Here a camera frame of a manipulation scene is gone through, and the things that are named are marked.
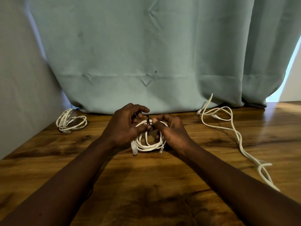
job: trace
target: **wooden table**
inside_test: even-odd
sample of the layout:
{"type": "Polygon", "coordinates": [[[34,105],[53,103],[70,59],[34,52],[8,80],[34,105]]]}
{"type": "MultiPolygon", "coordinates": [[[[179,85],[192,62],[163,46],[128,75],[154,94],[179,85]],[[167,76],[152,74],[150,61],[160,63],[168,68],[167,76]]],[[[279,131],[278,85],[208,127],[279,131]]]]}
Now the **wooden table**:
{"type": "MultiPolygon", "coordinates": [[[[301,202],[301,103],[269,103],[233,109],[244,149],[273,163],[275,185],[301,202]]],[[[209,152],[260,179],[233,141],[234,133],[206,127],[195,115],[180,113],[190,137],[209,152]]],[[[0,161],[0,220],[95,140],[110,116],[88,115],[89,124],[71,134],[50,125],[0,161]]],[[[207,117],[205,122],[230,127],[207,117]]],[[[243,225],[235,213],[185,163],[169,152],[130,149],[108,160],[72,225],[243,225]]]]}

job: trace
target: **cable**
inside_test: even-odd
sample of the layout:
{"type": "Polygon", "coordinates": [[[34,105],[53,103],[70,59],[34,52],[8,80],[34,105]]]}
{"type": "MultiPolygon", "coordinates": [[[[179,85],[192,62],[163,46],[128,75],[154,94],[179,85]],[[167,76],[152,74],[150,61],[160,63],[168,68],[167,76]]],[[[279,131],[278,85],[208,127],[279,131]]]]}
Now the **cable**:
{"type": "MultiPolygon", "coordinates": [[[[142,125],[142,124],[146,124],[147,123],[147,120],[144,120],[142,122],[140,122],[137,126],[139,125],[142,125]]],[[[152,151],[152,150],[156,150],[156,149],[160,149],[159,153],[162,153],[163,152],[163,149],[164,149],[164,145],[166,143],[166,141],[163,139],[163,135],[162,133],[160,132],[160,140],[158,143],[155,143],[153,145],[150,145],[148,143],[148,133],[146,132],[145,133],[145,141],[146,141],[146,144],[147,145],[142,145],[141,144],[141,138],[142,138],[142,134],[140,134],[140,136],[138,136],[135,140],[133,140],[131,142],[131,147],[132,147],[132,151],[133,151],[133,154],[136,155],[138,154],[138,151],[141,151],[141,152],[149,152],[149,151],[152,151]]]]}
{"type": "Polygon", "coordinates": [[[240,152],[243,154],[243,156],[245,156],[247,159],[249,159],[251,162],[253,162],[255,164],[255,166],[257,167],[257,171],[260,175],[260,177],[265,181],[265,183],[267,183],[270,187],[274,188],[275,190],[277,191],[280,191],[272,182],[272,179],[269,175],[269,173],[267,172],[267,170],[265,169],[265,166],[272,166],[272,163],[268,163],[268,162],[265,162],[265,161],[262,161],[262,160],[258,160],[256,158],[254,158],[253,156],[251,156],[248,152],[246,152],[244,149],[243,149],[243,146],[242,146],[242,137],[241,137],[241,134],[236,131],[235,127],[234,127],[234,124],[233,124],[233,113],[232,113],[232,110],[228,107],[228,106],[223,106],[221,108],[213,108],[207,112],[205,112],[205,110],[207,109],[209,103],[211,102],[211,99],[212,99],[212,96],[213,94],[211,94],[211,97],[209,98],[209,100],[205,103],[205,105],[200,109],[198,110],[197,112],[197,115],[201,115],[201,120],[203,122],[204,125],[208,126],[208,127],[212,127],[212,128],[220,128],[220,129],[226,129],[226,130],[232,130],[235,132],[235,135],[237,137],[237,140],[239,142],[239,150],[240,152]],[[230,115],[230,119],[222,119],[220,117],[218,117],[217,115],[215,115],[216,112],[218,112],[219,110],[222,110],[224,112],[226,112],[227,114],[230,115]],[[231,126],[232,128],[225,128],[225,127],[219,127],[219,126],[213,126],[213,125],[208,125],[206,124],[204,121],[203,121],[203,116],[204,115],[207,115],[207,116],[212,116],[216,119],[219,119],[219,120],[222,120],[222,121],[231,121],[231,126]]]}
{"type": "Polygon", "coordinates": [[[71,133],[74,130],[81,129],[87,126],[87,117],[86,116],[78,116],[78,117],[70,117],[72,108],[65,110],[62,115],[57,119],[56,121],[56,126],[61,132],[64,133],[71,133]],[[75,121],[76,119],[82,119],[83,121],[80,122],[77,125],[74,125],[72,127],[67,128],[67,126],[72,122],[75,121]]]}

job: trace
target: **wood grain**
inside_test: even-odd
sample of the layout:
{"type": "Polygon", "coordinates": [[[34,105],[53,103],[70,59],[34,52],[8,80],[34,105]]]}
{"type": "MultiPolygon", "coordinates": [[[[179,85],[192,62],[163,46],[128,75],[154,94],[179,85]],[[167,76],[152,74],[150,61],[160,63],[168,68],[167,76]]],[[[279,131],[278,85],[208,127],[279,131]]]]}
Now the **wood grain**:
{"type": "MultiPolygon", "coordinates": [[[[265,110],[236,108],[233,113],[244,149],[273,163],[267,169],[275,185],[301,202],[301,102],[269,103],[265,110]]],[[[239,153],[234,133],[206,127],[194,112],[177,115],[190,137],[203,148],[261,179],[239,153]]],[[[0,161],[0,220],[100,136],[110,116],[88,115],[88,120],[85,129],[71,134],[60,133],[52,124],[0,161]]],[[[205,121],[230,126],[210,117],[205,121]]],[[[138,153],[134,157],[126,149],[108,160],[93,195],[72,225],[243,223],[189,166],[169,152],[138,153]]]]}

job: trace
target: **green-gray curtain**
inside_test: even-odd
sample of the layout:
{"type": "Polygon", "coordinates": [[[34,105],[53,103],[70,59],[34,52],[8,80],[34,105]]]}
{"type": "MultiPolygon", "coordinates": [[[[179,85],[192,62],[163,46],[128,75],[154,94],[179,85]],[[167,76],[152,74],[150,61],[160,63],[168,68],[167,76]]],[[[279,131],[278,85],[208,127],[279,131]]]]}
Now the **green-gray curtain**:
{"type": "Polygon", "coordinates": [[[49,65],[84,112],[264,106],[301,34],[301,0],[28,0],[49,65]]]}

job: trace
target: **curtain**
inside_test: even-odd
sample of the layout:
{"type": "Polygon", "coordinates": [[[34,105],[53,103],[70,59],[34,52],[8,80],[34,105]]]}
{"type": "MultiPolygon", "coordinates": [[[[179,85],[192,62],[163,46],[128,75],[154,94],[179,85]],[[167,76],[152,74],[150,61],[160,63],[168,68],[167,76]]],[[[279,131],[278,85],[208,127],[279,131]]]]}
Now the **curtain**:
{"type": "Polygon", "coordinates": [[[67,98],[84,112],[127,103],[194,111],[213,93],[265,106],[301,33],[301,0],[28,0],[67,98]]]}

